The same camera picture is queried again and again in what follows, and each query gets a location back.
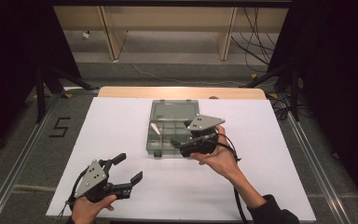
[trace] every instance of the aluminum rail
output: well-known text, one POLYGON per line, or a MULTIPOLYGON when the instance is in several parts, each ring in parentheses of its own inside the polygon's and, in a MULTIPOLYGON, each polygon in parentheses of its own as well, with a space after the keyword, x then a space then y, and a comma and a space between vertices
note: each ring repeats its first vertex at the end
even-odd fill
POLYGON ((304 155, 310 165, 310 169, 315 175, 316 181, 321 188, 321 191, 333 213, 334 218, 338 224, 352 224, 351 219, 339 198, 336 189, 331 183, 327 173, 324 171, 323 166, 318 160, 315 151, 310 145, 310 141, 305 135, 300 122, 296 121, 294 116, 288 114, 290 125, 292 126, 293 131, 295 132, 298 143, 301 145, 301 149, 304 152, 304 155))
POLYGON ((22 170, 27 164, 30 155, 34 151, 34 147, 37 144, 37 141, 39 140, 41 132, 45 128, 51 110, 57 104, 60 97, 61 97, 60 94, 54 94, 51 97, 51 102, 48 105, 46 115, 41 119, 39 123, 35 125, 30 137, 28 138, 24 148, 21 151, 20 156, 17 158, 11 171, 7 175, 5 182, 0 187, 0 214, 5 207, 5 204, 8 200, 8 197, 10 196, 11 191, 13 190, 17 181, 19 180, 22 170))

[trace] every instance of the wire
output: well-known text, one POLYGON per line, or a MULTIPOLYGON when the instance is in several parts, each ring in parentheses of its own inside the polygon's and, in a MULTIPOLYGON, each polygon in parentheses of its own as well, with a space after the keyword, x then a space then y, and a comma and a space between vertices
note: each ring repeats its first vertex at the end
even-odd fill
POLYGON ((265 85, 258 85, 259 87, 267 87, 267 86, 271 86, 273 84, 277 83, 277 81, 271 82, 269 84, 265 84, 265 85))
POLYGON ((277 120, 285 120, 289 114, 290 106, 284 101, 285 98, 288 97, 284 97, 282 99, 271 99, 275 100, 275 102, 272 104, 272 109, 274 110, 277 120), (282 103, 284 107, 276 106, 277 103, 282 103))
POLYGON ((253 52, 251 52, 250 50, 244 48, 241 44, 239 44, 234 37, 231 37, 231 39, 238 45, 238 47, 240 47, 240 49, 243 49, 245 52, 249 53, 250 55, 254 56, 255 58, 257 58, 260 62, 264 63, 265 65, 269 65, 268 62, 264 61, 263 59, 261 59, 260 57, 258 57, 256 54, 254 54, 253 52))
POLYGON ((69 205, 69 208, 71 208, 71 210, 73 210, 74 203, 76 201, 75 193, 76 193, 77 185, 80 182, 81 177, 83 177, 83 175, 87 172, 88 169, 89 169, 89 167, 87 167, 82 173, 80 173, 79 177, 77 178, 77 180, 74 184, 74 187, 72 188, 71 195, 69 196, 68 200, 65 202, 65 204, 69 205))
POLYGON ((266 33, 266 36, 268 37, 269 41, 271 41, 271 44, 275 47, 276 44, 274 43, 274 41, 272 41, 271 37, 269 37, 269 33, 266 33))
MULTIPOLYGON (((244 41, 248 42, 250 45, 253 45, 253 46, 259 47, 259 48, 261 47, 260 45, 254 44, 254 43, 252 43, 251 41, 249 41, 248 39, 246 39, 246 37, 243 36, 242 33, 240 33, 240 35, 241 35, 242 39, 243 39, 244 41)), ((267 47, 264 47, 264 49, 268 49, 268 50, 271 50, 271 51, 274 50, 274 49, 270 49, 270 48, 267 48, 267 47)))
MULTIPOLYGON (((235 159, 236 162, 240 161, 241 159, 238 159, 237 150, 235 149, 234 144, 232 144, 231 140, 230 140, 226 135, 224 135, 224 134, 222 134, 222 133, 218 133, 218 135, 224 136, 224 137, 228 140, 228 142, 229 142, 229 144, 231 145, 231 147, 226 146, 225 144, 222 144, 223 147, 226 147, 226 148, 228 148, 228 149, 231 150, 231 152, 233 153, 233 156, 234 156, 234 159, 235 159)), ((246 219, 246 216, 245 216, 245 214, 243 213, 243 209, 242 209, 242 205, 241 205, 241 200, 240 200, 240 194, 238 193, 238 191, 237 191, 235 188, 234 188, 234 196, 235 196, 235 202, 236 202, 237 207, 238 207, 238 211, 240 212, 240 216, 241 216, 241 219, 242 219, 242 223, 243 223, 243 224, 247 224, 247 223, 248 223, 248 220, 246 219)))
POLYGON ((66 205, 68 205, 67 203, 63 206, 63 209, 61 210, 61 212, 58 214, 58 216, 56 217, 54 223, 57 223, 57 221, 61 221, 62 217, 63 217, 63 212, 65 211, 66 205))
POLYGON ((141 71, 136 65, 135 62, 133 61, 131 54, 127 51, 126 47, 124 46, 124 44, 120 41, 120 39, 118 38, 117 32, 115 31, 115 36, 117 38, 117 41, 120 43, 121 47, 126 51, 126 53, 128 53, 130 55, 130 59, 132 62, 133 67, 135 68, 135 70, 137 70, 139 73, 153 77, 155 79, 158 80, 162 80, 162 81, 173 81, 173 82, 178 82, 178 83, 182 83, 182 84, 203 84, 203 85, 221 85, 221 84, 237 84, 237 85, 246 85, 244 83, 240 83, 240 82, 236 82, 236 81, 222 81, 222 82, 204 82, 204 81, 182 81, 179 79, 174 79, 174 78, 164 78, 164 77, 158 77, 156 75, 153 75, 151 73, 147 73, 144 71, 141 71))
POLYGON ((249 22, 249 24, 250 24, 250 26, 251 26, 251 28, 252 28, 252 34, 251 34, 250 40, 249 40, 249 42, 248 42, 248 47, 247 47, 247 48, 249 48, 249 45, 250 45, 250 43, 252 42, 252 37, 253 37, 253 35, 255 35, 255 37, 256 37, 257 40, 258 40, 259 47, 260 47, 260 49, 261 49, 261 52, 262 52, 262 54, 263 54, 265 60, 266 60, 266 61, 270 60, 270 57, 269 57, 269 55, 267 54, 265 47, 264 47, 263 44, 261 43, 261 40, 260 40, 260 37, 259 37, 259 34, 258 34, 258 25, 257 25, 258 7, 255 7, 255 24, 254 24, 254 25, 252 25, 252 22, 251 22, 251 20, 250 20, 250 18, 249 18, 249 16, 248 16, 248 13, 246 12, 246 8, 245 8, 245 7, 243 8, 243 11, 244 11, 245 16, 246 16, 246 18, 247 18, 247 20, 248 20, 248 22, 249 22))

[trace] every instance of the white tabletop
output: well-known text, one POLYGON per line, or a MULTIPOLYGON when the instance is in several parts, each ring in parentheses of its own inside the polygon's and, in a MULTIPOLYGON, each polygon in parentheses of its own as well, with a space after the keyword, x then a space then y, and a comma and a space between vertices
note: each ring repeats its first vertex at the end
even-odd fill
MULTIPOLYGON (((113 203, 99 217, 127 220, 241 220, 233 188, 208 166, 191 159, 155 159, 147 154, 148 121, 154 99, 94 98, 47 216, 56 217, 79 174, 92 160, 127 159, 110 169, 109 182, 128 183, 140 171, 143 180, 128 200, 113 203)), ((199 99, 200 113, 226 120, 223 126, 241 161, 239 166, 262 194, 273 194, 283 209, 301 221, 316 220, 282 132, 267 100, 199 99)), ((251 220, 246 205, 246 217, 251 220)), ((66 209, 65 216, 70 216, 66 209)))

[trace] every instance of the gray plastic case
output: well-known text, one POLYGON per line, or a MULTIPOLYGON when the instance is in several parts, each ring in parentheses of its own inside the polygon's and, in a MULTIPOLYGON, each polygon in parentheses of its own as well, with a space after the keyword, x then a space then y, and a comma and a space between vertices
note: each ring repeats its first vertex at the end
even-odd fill
POLYGON ((171 140, 187 143, 191 133, 184 121, 193 120, 199 112, 197 100, 154 100, 147 135, 147 153, 155 157, 181 155, 179 149, 171 146, 171 140))

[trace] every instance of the black sleeve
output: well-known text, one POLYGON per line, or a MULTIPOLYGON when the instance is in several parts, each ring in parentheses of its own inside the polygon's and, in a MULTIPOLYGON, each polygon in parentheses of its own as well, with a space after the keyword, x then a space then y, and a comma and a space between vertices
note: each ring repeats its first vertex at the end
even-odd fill
POLYGON ((65 224, 75 224, 75 222, 72 220, 72 217, 69 217, 65 224))
POLYGON ((288 210, 281 210, 274 196, 265 195, 266 203, 256 209, 248 207, 255 224, 298 224, 298 218, 288 210))

